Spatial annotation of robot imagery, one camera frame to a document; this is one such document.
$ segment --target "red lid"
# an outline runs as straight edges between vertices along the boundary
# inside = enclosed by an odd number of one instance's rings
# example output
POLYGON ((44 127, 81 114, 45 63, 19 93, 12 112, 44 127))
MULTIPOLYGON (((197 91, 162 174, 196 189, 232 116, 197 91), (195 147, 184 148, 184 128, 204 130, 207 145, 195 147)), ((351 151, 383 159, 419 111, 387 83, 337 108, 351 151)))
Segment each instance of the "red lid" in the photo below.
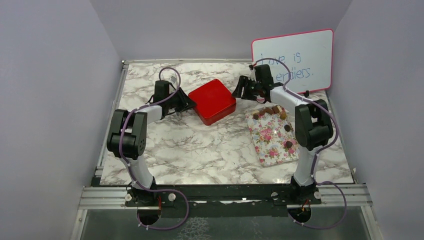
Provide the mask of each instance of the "red lid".
POLYGON ((221 113, 236 103, 231 92, 218 79, 193 90, 188 97, 197 104, 197 113, 205 119, 221 113))

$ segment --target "box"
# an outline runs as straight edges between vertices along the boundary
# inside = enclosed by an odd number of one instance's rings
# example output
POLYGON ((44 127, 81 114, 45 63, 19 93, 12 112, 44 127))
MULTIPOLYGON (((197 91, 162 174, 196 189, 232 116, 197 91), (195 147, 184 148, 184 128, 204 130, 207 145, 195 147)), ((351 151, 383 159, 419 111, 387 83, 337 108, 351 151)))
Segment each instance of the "box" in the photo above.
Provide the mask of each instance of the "box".
POLYGON ((202 122, 209 126, 236 110, 236 99, 218 79, 214 79, 188 94, 202 122))

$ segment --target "floral cloth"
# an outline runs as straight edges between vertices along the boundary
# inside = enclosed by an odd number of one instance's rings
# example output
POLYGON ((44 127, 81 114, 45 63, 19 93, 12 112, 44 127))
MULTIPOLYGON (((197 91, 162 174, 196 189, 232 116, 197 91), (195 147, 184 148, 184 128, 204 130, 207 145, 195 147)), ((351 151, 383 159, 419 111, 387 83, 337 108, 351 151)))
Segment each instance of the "floral cloth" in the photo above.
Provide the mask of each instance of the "floral cloth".
POLYGON ((256 120, 250 110, 245 116, 254 149, 262 166, 282 164, 299 158, 299 144, 295 138, 295 131, 284 129, 285 125, 289 125, 291 129, 293 127, 290 122, 280 119, 280 113, 265 113, 256 120), (286 147, 287 141, 293 144, 290 148, 286 147))

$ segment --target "whiteboard red frame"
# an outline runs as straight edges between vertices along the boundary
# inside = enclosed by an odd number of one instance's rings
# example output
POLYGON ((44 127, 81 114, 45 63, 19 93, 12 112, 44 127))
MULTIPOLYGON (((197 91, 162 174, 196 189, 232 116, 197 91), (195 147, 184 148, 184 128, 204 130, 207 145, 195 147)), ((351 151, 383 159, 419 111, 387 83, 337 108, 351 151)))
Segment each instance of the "whiteboard red frame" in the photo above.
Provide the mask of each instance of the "whiteboard red frame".
POLYGON ((327 90, 331 87, 331 85, 333 84, 333 58, 334 58, 334 30, 331 28, 325 28, 325 29, 320 29, 320 30, 314 30, 314 31, 304 31, 304 32, 296 32, 296 33, 290 33, 290 34, 285 34, 285 35, 279 35, 279 36, 269 36, 269 37, 262 37, 262 38, 258 38, 255 39, 251 42, 250 44, 250 51, 251 51, 251 56, 252 56, 252 61, 253 61, 253 43, 255 41, 259 41, 259 40, 265 40, 265 39, 274 39, 274 38, 281 38, 281 37, 287 37, 287 36, 293 36, 293 35, 299 35, 299 34, 309 34, 309 33, 315 33, 315 32, 322 32, 322 31, 328 31, 330 30, 332 32, 332 42, 331 42, 331 74, 330 74, 330 86, 328 86, 327 88, 321 88, 321 89, 316 89, 316 90, 310 90, 310 92, 318 92, 318 91, 322 91, 322 90, 327 90))

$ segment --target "floral placemat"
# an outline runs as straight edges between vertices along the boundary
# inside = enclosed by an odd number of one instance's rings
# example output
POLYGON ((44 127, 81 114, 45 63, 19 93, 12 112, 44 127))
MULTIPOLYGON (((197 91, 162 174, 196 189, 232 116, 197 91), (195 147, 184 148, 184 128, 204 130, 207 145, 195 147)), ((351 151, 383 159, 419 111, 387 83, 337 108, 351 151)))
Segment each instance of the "floral placemat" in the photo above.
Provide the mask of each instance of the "floral placemat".
POLYGON ((250 110, 245 114, 260 164, 272 166, 297 160, 299 144, 292 125, 286 120, 286 111, 279 107, 282 111, 274 113, 270 109, 274 107, 250 110))

